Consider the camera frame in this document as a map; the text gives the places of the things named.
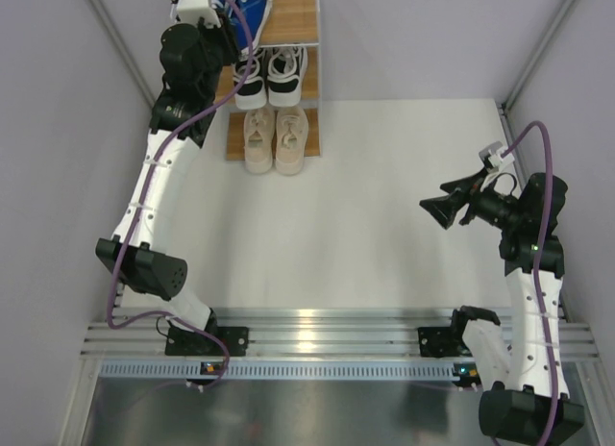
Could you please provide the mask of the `black white sneaker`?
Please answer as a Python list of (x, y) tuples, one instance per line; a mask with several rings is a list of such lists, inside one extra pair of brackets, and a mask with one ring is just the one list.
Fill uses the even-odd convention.
[(267, 103), (265, 87), (265, 62), (267, 51), (258, 49), (255, 52), (250, 69), (247, 70), (247, 60), (240, 61), (233, 66), (233, 82), (236, 86), (243, 75), (248, 72), (247, 78), (234, 96), (236, 106), (243, 111), (257, 110)]
[(269, 103), (277, 108), (297, 106), (302, 99), (303, 81), (307, 69), (306, 47), (274, 48), (267, 65)]

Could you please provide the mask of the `blue canvas sneaker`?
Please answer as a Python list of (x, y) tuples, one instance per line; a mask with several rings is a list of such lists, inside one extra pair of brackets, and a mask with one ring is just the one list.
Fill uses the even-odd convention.
[(235, 38), (240, 50), (240, 58), (245, 60), (249, 55), (249, 47), (257, 51), (260, 37), (273, 8), (274, 0), (234, 0), (235, 5), (244, 16), (249, 32), (240, 23), (238, 13), (229, 8), (229, 18), (234, 26)]

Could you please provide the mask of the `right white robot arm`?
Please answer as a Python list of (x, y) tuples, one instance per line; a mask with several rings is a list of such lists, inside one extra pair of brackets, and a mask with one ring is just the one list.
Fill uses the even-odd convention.
[(568, 187), (534, 173), (519, 196), (502, 194), (481, 171), (441, 185), (442, 196), (420, 201), (445, 229), (478, 218), (501, 232), (499, 255), (512, 306), (512, 338), (492, 310), (462, 306), (452, 316), (449, 342), (472, 355), (483, 392), (481, 432), (522, 445), (561, 445), (585, 423), (584, 408), (570, 399), (561, 368), (558, 299), (564, 251), (554, 228)]

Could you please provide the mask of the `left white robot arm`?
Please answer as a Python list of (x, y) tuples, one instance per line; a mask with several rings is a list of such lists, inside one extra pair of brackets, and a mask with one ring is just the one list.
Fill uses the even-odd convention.
[(178, 22), (160, 37), (162, 89), (148, 126), (135, 190), (110, 238), (98, 240), (97, 258), (114, 285), (155, 299), (154, 317), (169, 323), (168, 356), (222, 356), (225, 340), (215, 312), (186, 286), (185, 260), (168, 255), (177, 201), (188, 170), (203, 148), (224, 67), (239, 50), (226, 17)]

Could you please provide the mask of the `beige lace sneaker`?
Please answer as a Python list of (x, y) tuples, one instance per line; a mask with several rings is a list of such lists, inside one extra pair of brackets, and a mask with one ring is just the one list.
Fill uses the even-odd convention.
[(308, 132), (308, 116), (302, 107), (278, 110), (275, 165), (281, 174), (293, 176), (303, 169)]
[(244, 163), (253, 174), (268, 172), (273, 165), (272, 142), (275, 113), (269, 106), (248, 111), (244, 116)]

